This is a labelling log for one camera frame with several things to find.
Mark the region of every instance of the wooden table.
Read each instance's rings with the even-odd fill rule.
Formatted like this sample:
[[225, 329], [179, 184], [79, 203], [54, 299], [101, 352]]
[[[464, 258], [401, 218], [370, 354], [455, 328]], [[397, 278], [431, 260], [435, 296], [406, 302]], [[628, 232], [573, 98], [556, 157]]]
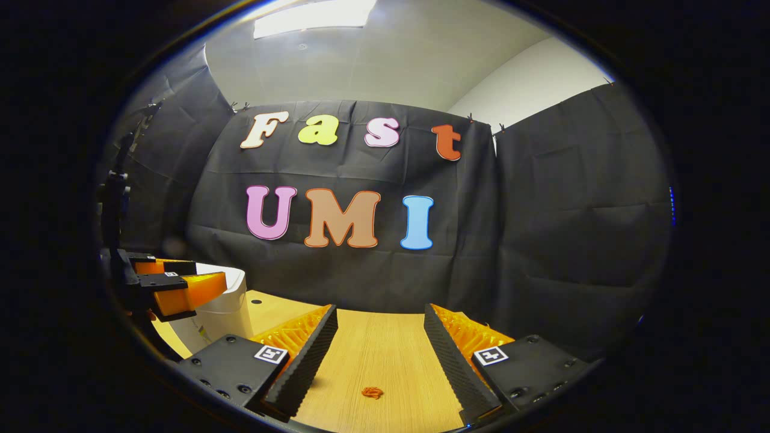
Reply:
[[[254, 334], [319, 307], [253, 290], [246, 292], [246, 302]], [[460, 403], [430, 346], [423, 319], [423, 314], [338, 310], [339, 329], [294, 419], [341, 433], [462, 427]], [[169, 324], [153, 323], [179, 355], [192, 355]], [[364, 397], [365, 387], [378, 387], [384, 395]]]

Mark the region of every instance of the black fabric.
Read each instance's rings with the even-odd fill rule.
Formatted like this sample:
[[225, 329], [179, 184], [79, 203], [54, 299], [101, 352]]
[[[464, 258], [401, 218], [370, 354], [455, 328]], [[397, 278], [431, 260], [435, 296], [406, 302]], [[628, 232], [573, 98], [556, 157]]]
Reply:
[[636, 325], [665, 261], [661, 150], [617, 83], [495, 139], [504, 230], [494, 326], [595, 356]]
[[[240, 149], [259, 113], [288, 111], [270, 138]], [[298, 140], [305, 121], [340, 120], [330, 146]], [[364, 142], [367, 123], [393, 117], [400, 140], [390, 148]], [[436, 151], [434, 126], [451, 124], [462, 137], [458, 161]], [[278, 240], [261, 240], [246, 225], [246, 188], [270, 188], [263, 220], [276, 219], [278, 186], [297, 189], [290, 224]], [[310, 248], [311, 188], [332, 190], [343, 210], [362, 190], [379, 193], [373, 248], [330, 243]], [[434, 199], [428, 250], [405, 250], [409, 195]], [[315, 101], [259, 106], [238, 112], [216, 141], [193, 197], [188, 238], [200, 260], [246, 271], [249, 289], [315, 304], [389, 313], [421, 313], [425, 303], [483, 320], [495, 286], [499, 233], [497, 174], [490, 127], [429, 109], [381, 102]]]
[[121, 243], [127, 250], [159, 252], [165, 238], [184, 236], [206, 155], [233, 115], [209, 72], [204, 45], [191, 47], [148, 78], [127, 102], [97, 167], [98, 182], [115, 162], [120, 137], [142, 119], [136, 110], [160, 101], [145, 135], [125, 159], [131, 195]]

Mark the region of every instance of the white container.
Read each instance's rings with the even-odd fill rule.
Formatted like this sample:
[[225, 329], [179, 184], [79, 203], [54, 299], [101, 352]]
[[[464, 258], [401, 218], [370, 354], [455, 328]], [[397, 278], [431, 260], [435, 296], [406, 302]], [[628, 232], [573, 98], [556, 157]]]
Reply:
[[196, 263], [198, 274], [224, 272], [227, 291], [196, 308], [196, 316], [169, 322], [187, 349], [195, 354], [225, 334], [252, 337], [246, 305], [246, 273], [234, 267]]

